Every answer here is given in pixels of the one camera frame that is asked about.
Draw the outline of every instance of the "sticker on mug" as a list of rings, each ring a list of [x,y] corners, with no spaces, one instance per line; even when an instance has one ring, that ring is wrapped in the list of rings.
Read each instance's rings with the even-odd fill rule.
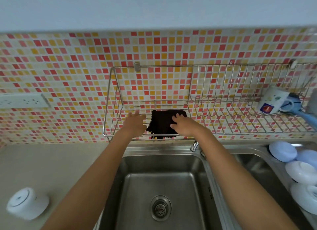
[[[273,108],[274,108],[274,106],[271,106],[267,103],[264,103],[263,106],[260,108],[260,111],[269,114],[269,113],[271,113]]]

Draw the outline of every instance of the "dish rack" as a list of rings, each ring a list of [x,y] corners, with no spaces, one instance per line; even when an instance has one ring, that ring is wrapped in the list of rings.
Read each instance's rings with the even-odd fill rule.
[[[111,140],[129,111],[140,110],[151,121],[152,110],[184,110],[215,135],[259,135],[315,132],[301,117],[256,110],[270,85],[296,93],[303,110],[316,86],[317,64],[157,65],[112,67],[106,97],[103,134]],[[150,140],[145,132],[135,140]],[[169,134],[171,139],[187,139]]]

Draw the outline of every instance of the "sink drain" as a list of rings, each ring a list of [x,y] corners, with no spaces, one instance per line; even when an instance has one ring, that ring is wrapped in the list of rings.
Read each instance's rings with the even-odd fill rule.
[[[171,214],[172,206],[165,196],[156,196],[152,199],[150,211],[156,221],[165,221]]]

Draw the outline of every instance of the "wall socket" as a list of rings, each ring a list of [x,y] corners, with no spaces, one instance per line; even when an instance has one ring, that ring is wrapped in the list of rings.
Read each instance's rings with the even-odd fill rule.
[[[42,93],[0,94],[0,109],[50,107]]]

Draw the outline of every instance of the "light blue bowl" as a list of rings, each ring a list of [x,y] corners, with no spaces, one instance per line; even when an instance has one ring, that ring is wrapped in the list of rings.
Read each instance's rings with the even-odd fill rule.
[[[286,141],[276,141],[268,146],[271,154],[282,162],[291,162],[297,156],[297,150],[292,144]]]
[[[306,162],[317,169],[317,152],[313,150],[303,150],[298,152],[298,161]]]

